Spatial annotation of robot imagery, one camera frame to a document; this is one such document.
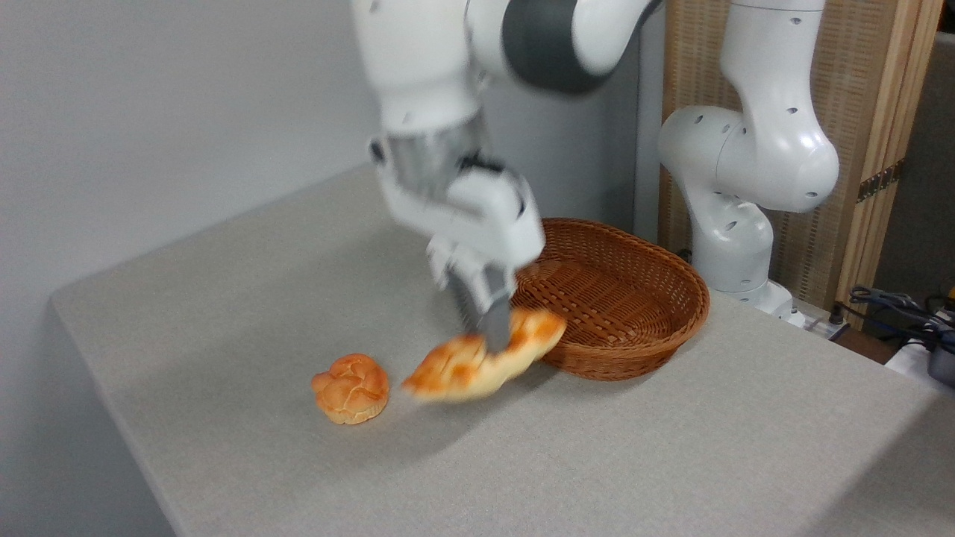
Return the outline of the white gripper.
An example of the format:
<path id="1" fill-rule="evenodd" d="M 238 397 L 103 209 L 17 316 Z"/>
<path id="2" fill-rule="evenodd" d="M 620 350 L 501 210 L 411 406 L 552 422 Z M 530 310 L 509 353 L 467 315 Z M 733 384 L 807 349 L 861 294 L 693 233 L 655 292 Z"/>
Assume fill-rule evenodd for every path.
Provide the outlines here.
<path id="1" fill-rule="evenodd" d="M 434 282 L 453 296 L 465 333 L 482 333 L 488 353 L 510 344 L 511 288 L 501 268 L 519 269 L 545 247 L 545 231 L 529 184 L 480 150 L 453 157 L 440 173 L 449 179 L 436 193 L 415 191 L 402 179 L 422 179 L 418 166 L 400 166 L 385 140 L 369 153 L 378 168 L 386 207 L 396 223 L 430 237 L 427 259 Z M 475 303 L 458 271 L 453 246 L 492 265 L 475 276 Z"/>

